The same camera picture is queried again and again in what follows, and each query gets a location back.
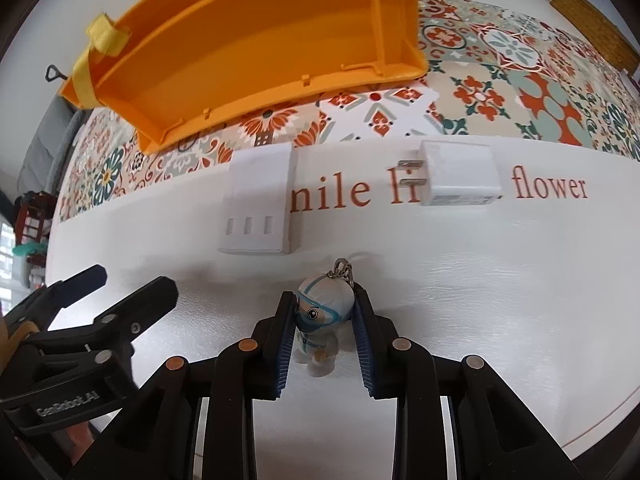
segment key ring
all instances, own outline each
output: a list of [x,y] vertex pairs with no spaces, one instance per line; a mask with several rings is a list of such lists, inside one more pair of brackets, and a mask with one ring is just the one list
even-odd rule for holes
[[334,263],[334,269],[326,275],[329,278],[342,278],[353,288],[353,269],[346,258],[338,258]]

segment patterned tablecloth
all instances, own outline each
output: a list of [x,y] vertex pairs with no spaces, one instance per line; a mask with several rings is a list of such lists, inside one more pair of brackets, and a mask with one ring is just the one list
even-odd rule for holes
[[590,45],[519,12],[420,0],[423,78],[329,92],[257,110],[151,156],[130,124],[96,110],[61,194],[60,221],[143,187],[274,142],[498,135],[564,142],[640,160],[640,107]]

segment yellow ribbon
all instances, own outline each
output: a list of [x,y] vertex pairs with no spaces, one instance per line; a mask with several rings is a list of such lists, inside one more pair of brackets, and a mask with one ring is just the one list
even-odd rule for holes
[[89,70],[89,52],[95,49],[104,56],[116,57],[129,41],[130,34],[115,28],[104,12],[90,23],[85,32],[89,37],[89,44],[76,60],[71,79],[80,107],[95,108],[102,104],[95,96],[94,82]]
[[37,325],[32,321],[25,321],[11,337],[4,322],[4,317],[0,315],[0,375],[9,364],[11,357],[20,346],[20,343],[31,333],[39,332]]

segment orange plastic box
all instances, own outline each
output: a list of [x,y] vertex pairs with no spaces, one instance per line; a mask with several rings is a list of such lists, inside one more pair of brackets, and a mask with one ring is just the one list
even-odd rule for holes
[[[95,96],[152,153],[252,110],[417,78],[417,0],[141,0],[117,56],[88,54]],[[81,105],[73,78],[61,94]]]

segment astronaut figurine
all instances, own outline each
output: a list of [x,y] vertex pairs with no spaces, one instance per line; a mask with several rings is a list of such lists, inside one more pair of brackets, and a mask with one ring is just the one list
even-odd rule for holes
[[293,360],[306,364],[312,377],[323,377],[335,368],[338,355],[335,332],[351,317],[355,302],[352,284],[351,265],[340,258],[334,270],[307,278],[298,288]]

